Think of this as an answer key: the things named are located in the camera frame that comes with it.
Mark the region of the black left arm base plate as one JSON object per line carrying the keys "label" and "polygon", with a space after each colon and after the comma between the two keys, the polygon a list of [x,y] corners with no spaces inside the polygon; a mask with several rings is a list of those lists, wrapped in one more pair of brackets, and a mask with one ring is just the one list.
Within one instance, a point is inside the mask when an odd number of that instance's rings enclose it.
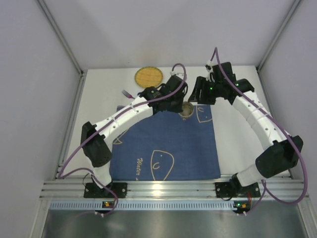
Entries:
{"label": "black left arm base plate", "polygon": [[[112,182],[107,186],[118,198],[125,198],[127,194],[128,183],[126,182]],[[84,198],[114,198],[114,195],[106,190],[100,188],[95,182],[85,184]]]}

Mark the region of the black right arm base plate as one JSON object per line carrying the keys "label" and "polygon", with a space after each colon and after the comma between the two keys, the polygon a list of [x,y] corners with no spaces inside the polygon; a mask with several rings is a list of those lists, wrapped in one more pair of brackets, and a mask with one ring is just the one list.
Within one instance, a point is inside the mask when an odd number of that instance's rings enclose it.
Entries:
{"label": "black right arm base plate", "polygon": [[248,186],[242,186],[237,178],[231,178],[229,181],[216,182],[214,185],[216,197],[226,201],[232,198],[259,198],[261,196],[257,182]]}

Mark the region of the blue cloth placemat with fish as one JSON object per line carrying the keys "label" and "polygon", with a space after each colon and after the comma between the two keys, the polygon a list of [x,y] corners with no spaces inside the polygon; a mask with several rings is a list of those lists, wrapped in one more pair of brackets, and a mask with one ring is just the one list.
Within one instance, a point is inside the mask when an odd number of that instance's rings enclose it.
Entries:
{"label": "blue cloth placemat with fish", "polygon": [[113,180],[207,180],[220,178],[210,106],[193,115],[159,112],[113,141]]}

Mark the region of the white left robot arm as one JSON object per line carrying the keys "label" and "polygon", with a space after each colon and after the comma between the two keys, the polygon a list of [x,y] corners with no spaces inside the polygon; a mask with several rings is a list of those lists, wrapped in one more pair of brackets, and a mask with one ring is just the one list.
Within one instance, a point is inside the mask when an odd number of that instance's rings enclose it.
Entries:
{"label": "white left robot arm", "polygon": [[144,89],[126,107],[114,115],[92,124],[89,121],[82,126],[81,146],[92,165],[93,181],[103,189],[112,182],[109,172],[114,140],[130,127],[158,112],[179,113],[188,91],[185,79],[172,75],[159,88]]}

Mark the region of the speckled ceramic cup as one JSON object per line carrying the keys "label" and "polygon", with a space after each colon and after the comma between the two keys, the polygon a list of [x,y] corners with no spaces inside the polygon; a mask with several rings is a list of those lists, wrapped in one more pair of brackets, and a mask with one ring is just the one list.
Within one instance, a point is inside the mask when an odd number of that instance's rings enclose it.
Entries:
{"label": "speckled ceramic cup", "polygon": [[194,113],[194,106],[190,102],[183,102],[182,111],[178,113],[184,119],[189,118]]}

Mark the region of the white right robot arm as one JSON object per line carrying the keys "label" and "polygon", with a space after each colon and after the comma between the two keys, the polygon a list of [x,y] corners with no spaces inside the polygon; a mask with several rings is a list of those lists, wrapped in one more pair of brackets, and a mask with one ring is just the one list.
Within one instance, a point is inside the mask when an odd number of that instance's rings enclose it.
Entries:
{"label": "white right robot arm", "polygon": [[301,137],[293,136],[289,140],[285,137],[269,119],[270,114],[259,101],[251,83],[236,78],[230,62],[215,65],[209,61],[205,67],[208,75],[197,77],[188,101],[214,105],[217,98],[227,100],[244,117],[264,150],[252,165],[231,177],[229,182],[233,190],[239,192],[296,166],[298,155],[293,146],[302,149]]}

